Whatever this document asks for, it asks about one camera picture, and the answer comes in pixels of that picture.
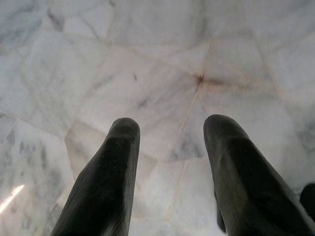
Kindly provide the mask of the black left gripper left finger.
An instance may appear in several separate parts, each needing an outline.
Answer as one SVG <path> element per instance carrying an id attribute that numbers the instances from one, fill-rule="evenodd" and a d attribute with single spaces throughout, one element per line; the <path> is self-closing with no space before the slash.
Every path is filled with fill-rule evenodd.
<path id="1" fill-rule="evenodd" d="M 119 118 L 80 172 L 51 236 L 128 236 L 140 127 Z"/>

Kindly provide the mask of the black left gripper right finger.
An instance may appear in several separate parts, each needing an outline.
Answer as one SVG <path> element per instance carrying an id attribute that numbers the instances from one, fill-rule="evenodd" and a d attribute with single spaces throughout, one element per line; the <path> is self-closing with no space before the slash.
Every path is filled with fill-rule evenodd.
<path id="1" fill-rule="evenodd" d="M 296 197 L 230 117 L 209 116 L 203 131 L 217 224 L 227 236 L 315 236 L 315 182 Z"/>

